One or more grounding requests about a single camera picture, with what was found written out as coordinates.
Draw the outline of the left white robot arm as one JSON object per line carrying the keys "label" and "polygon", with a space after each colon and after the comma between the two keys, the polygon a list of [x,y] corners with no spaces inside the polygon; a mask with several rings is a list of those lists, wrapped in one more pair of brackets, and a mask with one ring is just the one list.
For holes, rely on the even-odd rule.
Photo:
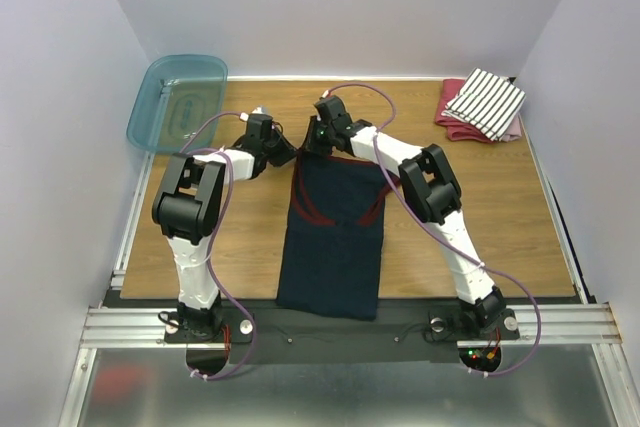
{"label": "left white robot arm", "polygon": [[200,134],[221,116],[205,121],[170,156],[152,205],[152,220],[168,241],[179,280],[176,310],[159,319],[169,336],[184,335],[189,341],[209,342],[225,331],[211,251],[235,183],[296,156],[272,116],[259,109],[231,115],[245,124],[244,134],[229,148],[197,147]]}

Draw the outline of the striped white tank top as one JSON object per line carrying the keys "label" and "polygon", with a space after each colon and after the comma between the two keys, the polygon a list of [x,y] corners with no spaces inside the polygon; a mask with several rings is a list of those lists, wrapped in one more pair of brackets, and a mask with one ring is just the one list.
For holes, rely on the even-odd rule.
{"label": "striped white tank top", "polygon": [[475,68],[445,103],[443,116],[474,127],[489,141],[506,141],[525,99],[525,92],[506,78]]}

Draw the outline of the navy blue tank top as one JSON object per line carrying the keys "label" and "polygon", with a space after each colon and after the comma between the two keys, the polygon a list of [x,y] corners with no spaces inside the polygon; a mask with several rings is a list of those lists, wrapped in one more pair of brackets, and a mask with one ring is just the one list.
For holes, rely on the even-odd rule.
{"label": "navy blue tank top", "polygon": [[292,176],[276,304],[324,317],[374,320],[389,193],[371,162],[301,153]]}

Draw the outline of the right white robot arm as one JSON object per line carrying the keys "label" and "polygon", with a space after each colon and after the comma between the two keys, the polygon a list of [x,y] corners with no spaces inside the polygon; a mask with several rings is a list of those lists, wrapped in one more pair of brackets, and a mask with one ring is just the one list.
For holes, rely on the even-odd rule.
{"label": "right white robot arm", "polygon": [[461,304],[461,328],[472,337],[493,330],[506,301],[466,229],[461,187],[443,149],[412,145],[365,120],[355,121],[344,102],[329,92],[314,107],[304,147],[319,155],[338,150],[373,162],[389,179],[398,180],[392,187],[400,190],[403,206],[443,250]]}

